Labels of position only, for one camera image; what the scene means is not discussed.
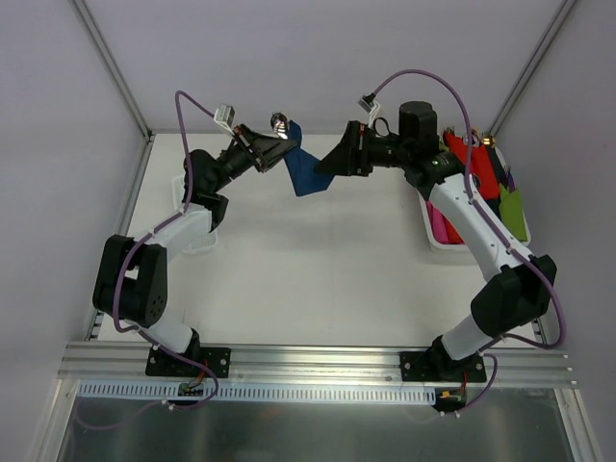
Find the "wooden handle spoon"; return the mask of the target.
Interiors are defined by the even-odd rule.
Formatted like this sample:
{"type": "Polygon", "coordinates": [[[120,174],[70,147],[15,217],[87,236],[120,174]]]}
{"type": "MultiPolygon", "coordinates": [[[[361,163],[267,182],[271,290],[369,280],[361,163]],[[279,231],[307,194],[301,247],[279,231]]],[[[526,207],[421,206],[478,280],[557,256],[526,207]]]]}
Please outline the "wooden handle spoon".
{"type": "Polygon", "coordinates": [[[280,139],[287,140],[289,138],[289,120],[281,112],[275,112],[270,117],[270,127],[272,132],[280,139]]]}

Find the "blue paper napkin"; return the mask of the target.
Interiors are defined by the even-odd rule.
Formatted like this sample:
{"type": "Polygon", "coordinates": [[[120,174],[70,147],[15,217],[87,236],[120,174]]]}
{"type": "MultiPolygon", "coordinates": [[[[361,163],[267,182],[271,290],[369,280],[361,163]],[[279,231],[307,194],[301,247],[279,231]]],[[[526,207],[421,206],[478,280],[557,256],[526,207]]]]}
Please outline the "blue paper napkin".
{"type": "Polygon", "coordinates": [[[296,147],[284,156],[284,163],[295,195],[302,197],[326,191],[333,182],[334,176],[315,173],[319,160],[302,148],[302,130],[293,120],[289,121],[287,135],[296,143],[296,147]]]}

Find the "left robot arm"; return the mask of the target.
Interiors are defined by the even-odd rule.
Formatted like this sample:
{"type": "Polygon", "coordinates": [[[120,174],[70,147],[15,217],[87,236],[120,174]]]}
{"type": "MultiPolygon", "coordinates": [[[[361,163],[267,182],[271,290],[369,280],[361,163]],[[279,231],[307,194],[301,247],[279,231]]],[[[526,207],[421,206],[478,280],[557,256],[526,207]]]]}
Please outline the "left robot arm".
{"type": "Polygon", "coordinates": [[[165,352],[178,374],[196,372],[201,363],[199,335],[167,310],[167,266],[222,223],[228,199],[221,190],[251,169],[271,170],[298,147],[290,135],[268,136],[240,124],[216,157],[203,149],[187,150],[177,210],[136,237],[115,234],[105,242],[93,306],[112,318],[117,332],[136,332],[165,352]]]}

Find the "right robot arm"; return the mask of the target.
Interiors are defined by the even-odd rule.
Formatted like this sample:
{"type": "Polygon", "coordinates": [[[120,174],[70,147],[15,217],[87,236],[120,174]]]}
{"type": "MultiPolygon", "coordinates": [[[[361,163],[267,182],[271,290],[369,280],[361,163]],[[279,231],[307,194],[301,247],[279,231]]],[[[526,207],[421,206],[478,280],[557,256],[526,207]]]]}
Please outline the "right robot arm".
{"type": "Polygon", "coordinates": [[[315,171],[368,176],[375,167],[398,167],[406,181],[453,225],[486,282],[470,314],[437,337],[408,371],[421,378],[457,381],[479,352],[511,330],[546,314],[556,276],[553,259],[535,256],[485,203],[460,159],[440,147],[437,115],[423,101],[398,109],[398,132],[381,135],[353,120],[315,171]]]}

